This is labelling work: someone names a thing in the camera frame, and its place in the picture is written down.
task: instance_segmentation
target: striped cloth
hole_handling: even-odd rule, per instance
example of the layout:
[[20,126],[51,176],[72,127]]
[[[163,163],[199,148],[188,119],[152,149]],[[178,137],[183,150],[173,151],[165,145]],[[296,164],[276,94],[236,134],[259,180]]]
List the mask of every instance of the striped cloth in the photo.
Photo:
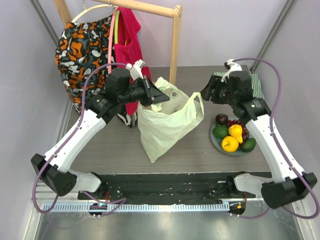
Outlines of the striped cloth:
[[[214,75],[218,77],[223,77],[226,73],[225,72],[215,72]],[[251,77],[251,84],[253,90],[253,97],[257,99],[265,99],[265,96],[261,89],[261,82],[257,74],[250,73]]]

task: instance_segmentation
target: blue plate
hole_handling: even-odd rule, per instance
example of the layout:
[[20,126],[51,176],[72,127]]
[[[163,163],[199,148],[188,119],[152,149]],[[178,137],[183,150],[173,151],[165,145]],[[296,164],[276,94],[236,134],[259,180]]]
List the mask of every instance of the blue plate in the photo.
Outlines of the blue plate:
[[[229,117],[229,120],[238,120],[238,118],[236,118],[236,117]],[[216,126],[217,126],[216,123],[212,125],[212,127],[210,128],[210,133],[209,133],[209,135],[210,135],[211,142],[213,143],[213,145],[214,145],[220,152],[222,152],[222,153],[224,153],[224,154],[226,154],[226,155],[235,156],[235,157],[236,157],[236,156],[242,156],[242,155],[245,155],[245,154],[248,153],[248,152],[244,152],[244,151],[242,151],[242,150],[240,150],[240,149],[238,149],[237,151],[234,151],[234,152],[227,152],[227,151],[223,150],[222,147],[221,147],[222,139],[217,138],[217,137],[214,135],[214,133],[213,133],[213,130],[214,130],[214,128],[215,128]],[[250,134],[250,132],[249,132],[249,138],[250,138],[250,139],[253,138],[253,136]]]

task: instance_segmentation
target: red shirt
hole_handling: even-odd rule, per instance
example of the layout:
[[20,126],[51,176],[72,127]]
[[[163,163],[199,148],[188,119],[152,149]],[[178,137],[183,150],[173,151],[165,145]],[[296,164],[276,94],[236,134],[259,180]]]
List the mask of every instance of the red shirt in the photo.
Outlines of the red shirt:
[[[114,44],[115,60],[117,63],[134,64],[143,59],[137,33],[141,26],[131,9],[118,7],[120,12],[118,19],[118,43]],[[151,79],[150,70],[147,66],[142,68],[142,74]],[[128,115],[134,114],[137,110],[138,102],[125,105]]]

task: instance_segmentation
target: gray wall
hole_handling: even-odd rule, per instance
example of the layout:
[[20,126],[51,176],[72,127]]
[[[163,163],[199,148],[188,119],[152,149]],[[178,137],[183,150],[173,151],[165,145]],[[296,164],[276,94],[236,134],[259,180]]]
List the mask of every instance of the gray wall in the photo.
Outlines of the gray wall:
[[[306,172],[320,180],[320,2],[297,1],[265,56],[275,64],[283,78],[283,93],[275,122],[292,154]],[[258,67],[263,90],[273,105],[278,83],[265,65]],[[320,183],[315,188],[320,198]],[[314,213],[314,202],[306,201],[308,214]],[[320,217],[310,221],[320,234]]]
[[[52,0],[39,0],[57,35],[63,25]],[[75,17],[84,10],[82,0],[65,0]],[[256,56],[286,0],[141,0],[173,8],[183,6],[179,66],[222,65],[231,58]],[[86,0],[87,7],[97,5]],[[96,21],[110,14],[96,9],[80,22]],[[142,28],[142,53],[150,67],[170,65],[172,19],[134,11]]]
[[18,240],[36,176],[30,159],[56,142],[67,94],[55,45],[30,2],[3,2],[0,22],[0,238]]

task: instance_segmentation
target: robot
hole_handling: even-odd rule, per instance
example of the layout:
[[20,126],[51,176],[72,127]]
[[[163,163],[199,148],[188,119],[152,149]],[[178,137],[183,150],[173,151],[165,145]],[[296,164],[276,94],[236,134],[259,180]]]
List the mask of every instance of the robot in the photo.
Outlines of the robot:
[[[35,172],[38,175],[41,173],[40,179],[59,197],[70,191],[86,191],[95,198],[102,198],[108,184],[96,173],[71,170],[70,166],[76,156],[88,141],[121,111],[124,104],[139,101],[147,107],[170,100],[148,77],[142,75],[144,64],[139,60],[133,66],[127,64],[126,68],[115,68],[108,75],[103,91],[93,96],[85,105],[84,114],[79,119],[80,124],[76,122],[44,155],[35,154],[32,157],[31,163]],[[312,172],[306,173],[294,159],[276,125],[271,121],[271,110],[267,103],[261,98],[253,97],[249,73],[232,59],[225,63],[225,67],[228,69],[225,76],[212,75],[201,91],[201,96],[205,101],[231,106],[235,116],[256,139],[272,174],[272,178],[264,178],[239,172],[226,179],[228,190],[262,196],[272,209],[305,198],[309,191],[298,175],[302,176],[311,188],[317,183],[316,176]],[[130,84],[130,78],[134,80],[133,84]],[[281,150],[290,162],[284,158]]]

